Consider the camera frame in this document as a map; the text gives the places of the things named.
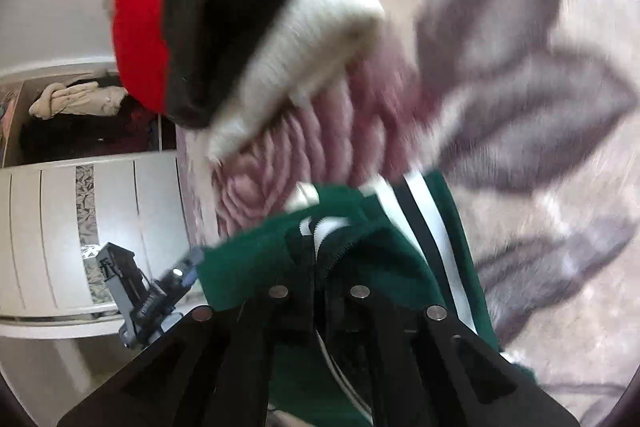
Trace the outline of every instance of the red knit fabric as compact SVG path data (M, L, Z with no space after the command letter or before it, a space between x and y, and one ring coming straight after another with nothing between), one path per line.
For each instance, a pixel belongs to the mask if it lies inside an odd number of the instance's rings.
M168 51L162 0L115 0L113 47L120 79L146 108L164 113Z

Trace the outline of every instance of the white cable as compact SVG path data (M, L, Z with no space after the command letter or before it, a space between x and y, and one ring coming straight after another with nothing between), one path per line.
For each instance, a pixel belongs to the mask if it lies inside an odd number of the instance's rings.
M322 356L324 357L324 361L326 366L329 368L332 377L334 377L335 382L338 384L342 392L349 399L351 404L357 409L357 411L364 417L364 419L373 425L373 417L371 416L371 409L365 404L364 400L361 399L360 395L354 390L353 386L346 379L344 374L340 371L340 368L335 364L334 359L332 359L329 352L326 350L326 346L324 345L324 341L320 336L320 333L316 331L316 335L318 336L318 344L320 344L320 351L322 351Z

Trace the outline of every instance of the black stripe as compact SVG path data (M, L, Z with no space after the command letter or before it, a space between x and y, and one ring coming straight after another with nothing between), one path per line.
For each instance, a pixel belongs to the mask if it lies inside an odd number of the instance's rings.
M447 306L451 310L455 310L456 306L453 302L453 295L451 294L451 288L449 287L449 279L447 279L447 273L444 270L440 251L438 250L438 246L433 239L433 235L431 235L429 227L422 217L422 213L414 200L414 195L412 194L404 177L400 183L394 185L393 189L396 195L396 200L398 200L398 204L402 209L402 213L409 222L409 226L411 227L411 230L413 230L415 238L418 240L422 253L424 254L425 259L427 259L427 264L429 265L429 268L431 268L431 271L433 271L436 281L440 286L442 297L447 303Z

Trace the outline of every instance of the metal screw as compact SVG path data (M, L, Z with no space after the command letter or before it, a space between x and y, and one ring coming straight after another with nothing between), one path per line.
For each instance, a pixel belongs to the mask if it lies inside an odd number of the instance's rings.
M284 299L287 295L289 295L289 289L282 284L269 288L269 296L273 299Z
M366 299L367 297L369 297L371 290L369 290L369 288L363 286L362 284L356 284L351 288L350 293L351 296L355 297L356 299Z
M208 306L198 306L191 310L191 317L193 317L194 321L207 322L213 317L213 310Z
M441 321L447 316L447 311L442 306L429 306L427 308L427 317L434 321Z

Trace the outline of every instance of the rug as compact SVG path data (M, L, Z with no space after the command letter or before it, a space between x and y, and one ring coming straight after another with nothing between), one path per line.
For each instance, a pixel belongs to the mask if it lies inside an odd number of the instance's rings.
M381 1L376 49L204 179L178 131L192 241L298 181L441 169L502 347L598 425L640 363L640 0Z

